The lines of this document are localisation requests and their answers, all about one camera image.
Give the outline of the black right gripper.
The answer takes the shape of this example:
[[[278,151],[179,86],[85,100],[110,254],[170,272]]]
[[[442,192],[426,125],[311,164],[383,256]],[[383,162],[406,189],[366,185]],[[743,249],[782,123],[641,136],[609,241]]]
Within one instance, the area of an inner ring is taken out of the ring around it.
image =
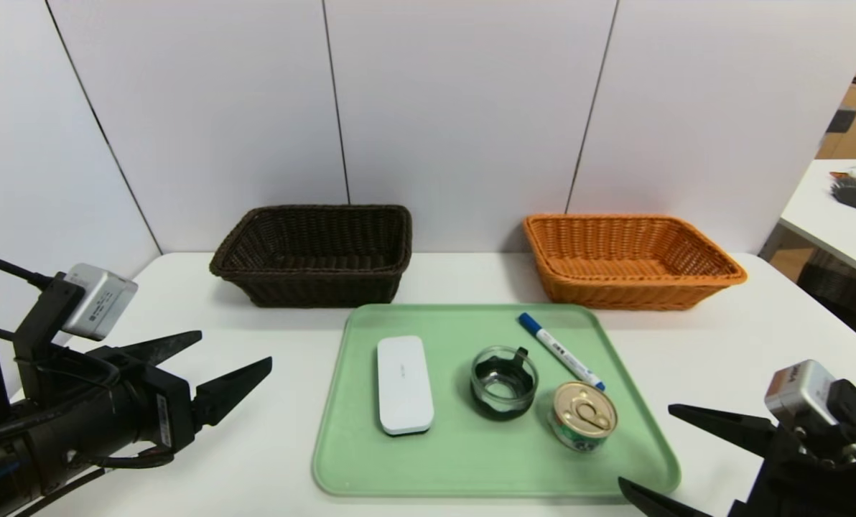
[[[674,418],[763,457],[776,435],[769,419],[723,410],[671,404]],[[746,501],[734,501],[730,516],[856,516],[856,428],[839,425],[825,439],[845,438],[835,448],[837,459],[800,452],[792,434],[773,445]],[[838,462],[852,452],[851,462]],[[646,516],[710,517],[696,508],[618,478],[625,499]]]

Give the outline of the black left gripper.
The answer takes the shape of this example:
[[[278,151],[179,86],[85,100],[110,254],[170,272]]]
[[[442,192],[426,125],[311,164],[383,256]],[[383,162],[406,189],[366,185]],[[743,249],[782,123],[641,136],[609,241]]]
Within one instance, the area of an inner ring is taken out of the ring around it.
[[[171,462],[192,444],[196,427],[217,426],[271,372],[271,357],[196,386],[159,367],[198,341],[200,330],[152,338],[125,347],[87,351],[74,392],[103,379],[103,364],[118,370],[116,382],[96,397],[29,432],[41,494],[63,491],[89,467],[145,469]]]

